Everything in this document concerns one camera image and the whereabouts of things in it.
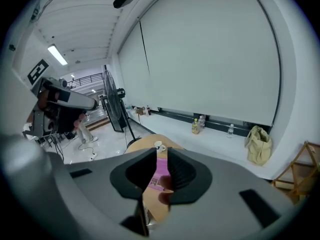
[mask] black rubber pad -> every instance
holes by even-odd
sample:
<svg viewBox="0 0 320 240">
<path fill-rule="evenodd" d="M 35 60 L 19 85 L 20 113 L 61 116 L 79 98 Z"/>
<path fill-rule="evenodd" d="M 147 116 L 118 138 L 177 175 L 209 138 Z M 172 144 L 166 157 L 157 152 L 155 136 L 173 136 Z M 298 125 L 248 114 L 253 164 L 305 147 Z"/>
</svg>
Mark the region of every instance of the black rubber pad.
<svg viewBox="0 0 320 240">
<path fill-rule="evenodd" d="M 157 150 L 153 147 L 114 168 L 110 181 L 122 197 L 140 200 L 156 169 Z"/>
<path fill-rule="evenodd" d="M 279 215 L 254 190 L 248 189 L 239 192 L 239 195 L 248 205 L 262 227 L 268 227 L 279 218 Z"/>
<path fill-rule="evenodd" d="M 73 172 L 70 172 L 70 175 L 71 175 L 71 178 L 78 178 L 78 177 L 81 177 L 83 175 L 87 175 L 87 174 L 90 174 L 92 173 L 92 170 L 90 169 L 82 169 L 82 170 L 76 170 L 76 171 L 73 171 Z"/>
<path fill-rule="evenodd" d="M 174 193 L 170 205 L 191 204 L 197 201 L 210 187 L 212 174 L 203 163 L 168 148 L 168 171 Z"/>
</svg>

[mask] white ceiling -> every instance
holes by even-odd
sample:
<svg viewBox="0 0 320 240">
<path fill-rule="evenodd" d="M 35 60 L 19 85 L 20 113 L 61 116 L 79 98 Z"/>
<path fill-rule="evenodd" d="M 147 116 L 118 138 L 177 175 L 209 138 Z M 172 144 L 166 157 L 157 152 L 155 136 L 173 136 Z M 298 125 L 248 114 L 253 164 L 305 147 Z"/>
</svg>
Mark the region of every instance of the white ceiling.
<svg viewBox="0 0 320 240">
<path fill-rule="evenodd" d="M 40 8 L 47 1 L 41 0 Z M 60 75 L 88 68 L 88 65 L 94 65 L 95 62 L 102 65 L 123 10 L 115 9 L 113 2 L 53 0 L 43 11 L 26 44 L 22 60 L 25 70 L 39 62 L 39 57 L 48 56 L 46 49 L 52 44 L 56 45 L 68 62 L 67 66 L 58 68 Z"/>
</svg>

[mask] metal railing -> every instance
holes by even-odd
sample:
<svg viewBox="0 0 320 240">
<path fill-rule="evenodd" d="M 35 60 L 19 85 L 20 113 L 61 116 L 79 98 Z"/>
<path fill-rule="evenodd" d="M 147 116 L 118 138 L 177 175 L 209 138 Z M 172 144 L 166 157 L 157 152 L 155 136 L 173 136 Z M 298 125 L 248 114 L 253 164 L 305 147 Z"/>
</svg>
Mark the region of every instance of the metal railing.
<svg viewBox="0 0 320 240">
<path fill-rule="evenodd" d="M 92 75 L 88 75 L 79 79 L 76 79 L 74 81 L 70 81 L 68 82 L 68 87 L 70 89 L 74 89 L 80 86 L 84 86 L 90 83 L 94 83 L 94 82 L 99 82 L 102 81 L 103 77 L 102 77 L 102 73 L 99 74 L 92 74 Z"/>
</svg>

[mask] fan pole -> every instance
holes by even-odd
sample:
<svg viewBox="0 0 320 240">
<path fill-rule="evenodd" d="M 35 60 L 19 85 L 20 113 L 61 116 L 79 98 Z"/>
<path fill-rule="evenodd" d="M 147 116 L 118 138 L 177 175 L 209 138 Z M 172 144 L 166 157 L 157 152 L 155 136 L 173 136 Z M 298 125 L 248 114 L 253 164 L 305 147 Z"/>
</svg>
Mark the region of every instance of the fan pole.
<svg viewBox="0 0 320 240">
<path fill-rule="evenodd" d="M 125 105 L 124 105 L 124 102 L 123 102 L 122 98 L 120 99 L 120 107 L 121 107 L 122 116 L 124 117 L 126 125 L 128 126 L 128 128 L 130 130 L 130 133 L 132 135 L 132 138 L 133 138 L 133 140 L 128 143 L 128 145 L 127 145 L 127 148 L 128 148 L 132 143 L 140 140 L 141 138 L 136 138 L 134 133 L 133 133 L 133 131 L 132 131 L 132 129 L 131 129 L 131 126 L 130 126 L 128 118 L 127 118 L 126 108 L 125 108 Z"/>
</svg>

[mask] white cup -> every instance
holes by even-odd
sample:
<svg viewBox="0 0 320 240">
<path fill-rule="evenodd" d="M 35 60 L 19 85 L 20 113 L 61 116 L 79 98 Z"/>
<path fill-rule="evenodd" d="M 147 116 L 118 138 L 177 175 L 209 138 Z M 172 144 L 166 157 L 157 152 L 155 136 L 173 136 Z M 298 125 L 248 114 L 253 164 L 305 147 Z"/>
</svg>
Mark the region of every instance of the white cup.
<svg viewBox="0 0 320 240">
<path fill-rule="evenodd" d="M 157 153 L 161 153 L 162 151 L 166 150 L 166 146 L 162 145 L 162 141 L 158 140 L 154 143 Z"/>
</svg>

